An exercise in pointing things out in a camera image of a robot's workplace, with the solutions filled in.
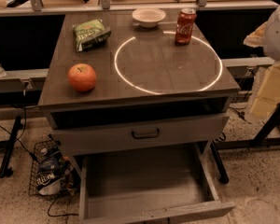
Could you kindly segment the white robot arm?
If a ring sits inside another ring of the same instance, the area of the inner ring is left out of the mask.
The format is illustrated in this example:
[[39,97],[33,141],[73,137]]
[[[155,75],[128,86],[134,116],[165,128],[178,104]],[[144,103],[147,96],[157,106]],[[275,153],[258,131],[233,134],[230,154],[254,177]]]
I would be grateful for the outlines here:
[[264,54],[273,59],[250,109],[256,118],[266,119],[280,103],[280,6],[245,38],[244,44],[252,48],[262,47]]

